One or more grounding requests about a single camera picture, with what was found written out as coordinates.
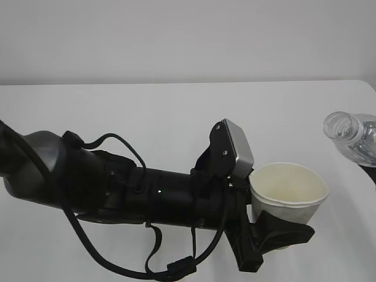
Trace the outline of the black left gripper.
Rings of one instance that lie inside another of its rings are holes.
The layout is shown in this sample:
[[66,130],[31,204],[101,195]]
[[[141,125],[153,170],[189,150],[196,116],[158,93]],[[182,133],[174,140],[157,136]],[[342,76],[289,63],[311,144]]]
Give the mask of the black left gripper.
[[208,247],[193,259],[201,263],[226,235],[237,263],[262,263],[261,252],[308,243],[315,231],[306,224],[293,223],[262,211],[255,223],[249,221],[250,183],[227,173],[219,176],[212,169],[195,165],[192,177],[193,204],[191,230],[216,231]]

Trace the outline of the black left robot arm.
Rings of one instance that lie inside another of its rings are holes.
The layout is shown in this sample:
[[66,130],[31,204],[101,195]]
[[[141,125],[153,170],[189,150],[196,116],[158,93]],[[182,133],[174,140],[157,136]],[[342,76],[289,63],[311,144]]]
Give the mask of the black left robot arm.
[[100,224],[167,224],[225,234],[239,269],[254,272],[263,254],[308,242],[314,230],[267,211],[255,223],[247,216],[253,156],[240,127],[223,119],[188,174],[148,168],[100,150],[105,134],[86,143],[67,131],[28,135],[1,124],[1,176],[18,199],[62,209],[83,245],[100,255],[80,221]]

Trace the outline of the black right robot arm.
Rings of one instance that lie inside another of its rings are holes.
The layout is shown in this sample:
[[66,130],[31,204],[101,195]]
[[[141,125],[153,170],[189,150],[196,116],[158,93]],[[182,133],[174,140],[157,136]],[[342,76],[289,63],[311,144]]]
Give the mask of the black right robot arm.
[[358,164],[358,166],[367,174],[367,176],[376,184],[376,167],[367,164]]

